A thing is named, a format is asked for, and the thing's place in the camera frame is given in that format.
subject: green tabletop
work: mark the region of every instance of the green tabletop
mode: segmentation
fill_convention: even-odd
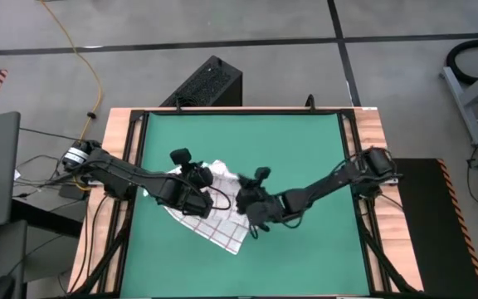
[[[169,171],[172,150],[225,162],[253,176],[269,166],[270,193],[305,187],[344,158],[337,115],[155,115],[143,167]],[[368,295],[349,189],[319,200],[297,229],[271,224],[237,255],[174,220],[141,192],[136,199],[122,297]]]

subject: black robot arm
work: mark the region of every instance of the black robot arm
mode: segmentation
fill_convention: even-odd
[[[237,212],[246,214],[251,225],[268,231],[266,223],[287,223],[301,218],[316,200],[347,185],[353,185],[363,196],[376,196],[379,185],[399,177],[390,154],[385,149],[370,148],[343,160],[324,178],[301,189],[268,194],[261,187],[270,169],[259,168],[256,178],[240,176],[241,190],[237,195]]]
[[[207,218],[213,206],[208,192],[200,189],[213,183],[212,173],[202,163],[190,163],[187,149],[171,153],[175,164],[182,166],[180,174],[150,172],[118,159],[101,149],[96,141],[76,141],[64,156],[64,170],[70,176],[96,179],[114,199],[129,200],[138,187],[144,188],[158,204],[182,211],[185,215]]]

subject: white checkered cloth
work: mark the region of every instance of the white checkered cloth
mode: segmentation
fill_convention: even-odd
[[[241,186],[238,177],[228,171],[227,166],[219,160],[212,164],[203,164],[208,167],[213,174],[213,185],[215,189],[221,190],[232,202],[232,207],[228,210],[213,209],[207,219],[201,219],[195,216],[184,216],[182,212],[167,208],[167,212],[186,228],[203,236],[216,245],[226,249],[232,254],[237,254],[241,248],[242,241],[248,234],[248,219],[246,215],[239,215],[236,207],[236,196]],[[169,171],[169,173],[180,173],[180,167]],[[208,191],[213,199],[213,207],[227,208],[227,199],[214,189],[205,188],[202,191]]]

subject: black box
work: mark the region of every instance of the black box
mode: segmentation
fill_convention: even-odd
[[[242,71],[211,56],[161,107],[242,106]]]

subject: gray floor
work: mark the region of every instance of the gray floor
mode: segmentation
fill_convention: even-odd
[[[478,32],[476,1],[335,2],[345,37]],[[49,5],[83,47],[334,37],[328,6],[321,0],[65,0]],[[448,51],[460,42],[367,42],[347,48],[362,105],[379,107],[393,154],[446,161],[478,252],[478,204],[466,187],[470,140],[437,75]],[[0,50],[45,47],[67,47],[67,41],[41,4],[0,0]],[[319,105],[351,105],[336,44],[88,53],[105,87],[89,138],[102,138],[111,107],[159,105],[211,55],[244,71],[245,105],[303,105],[309,93]],[[478,75],[478,51],[462,55],[459,62]],[[18,110],[22,126],[78,136],[96,97],[93,77],[79,60],[70,54],[0,56],[0,68],[9,70],[0,113]],[[60,156],[70,144],[22,132],[18,162],[36,154]],[[23,175],[44,178],[52,165],[38,160]],[[478,196],[478,171],[472,188]],[[28,201],[45,209],[67,203],[50,190]],[[82,218],[84,209],[75,205],[58,213]],[[31,229],[29,237],[30,250],[51,235]],[[27,260],[29,298],[61,294],[56,274],[71,267],[75,250],[75,240],[61,238]],[[68,276],[61,277],[64,286]]]

